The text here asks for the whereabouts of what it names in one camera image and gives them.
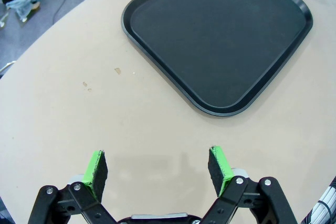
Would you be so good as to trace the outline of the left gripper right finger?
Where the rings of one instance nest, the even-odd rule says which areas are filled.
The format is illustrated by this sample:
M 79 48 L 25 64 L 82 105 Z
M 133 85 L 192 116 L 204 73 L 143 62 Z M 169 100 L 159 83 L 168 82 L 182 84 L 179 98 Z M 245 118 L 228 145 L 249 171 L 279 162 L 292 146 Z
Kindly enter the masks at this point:
M 230 223 L 238 208 L 248 208 L 257 223 L 297 223 L 274 177 L 254 182 L 243 175 L 235 175 L 220 146 L 209 148 L 208 170 L 217 199 L 201 223 Z

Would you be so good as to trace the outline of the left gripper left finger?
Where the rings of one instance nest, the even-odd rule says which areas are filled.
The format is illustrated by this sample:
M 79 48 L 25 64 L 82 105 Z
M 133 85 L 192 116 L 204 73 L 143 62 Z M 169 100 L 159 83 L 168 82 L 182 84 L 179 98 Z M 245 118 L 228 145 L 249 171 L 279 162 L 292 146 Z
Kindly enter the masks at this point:
M 101 203 L 107 175 L 104 151 L 95 151 L 82 179 L 63 189 L 40 188 L 28 223 L 68 223 L 73 215 L 87 223 L 117 223 Z

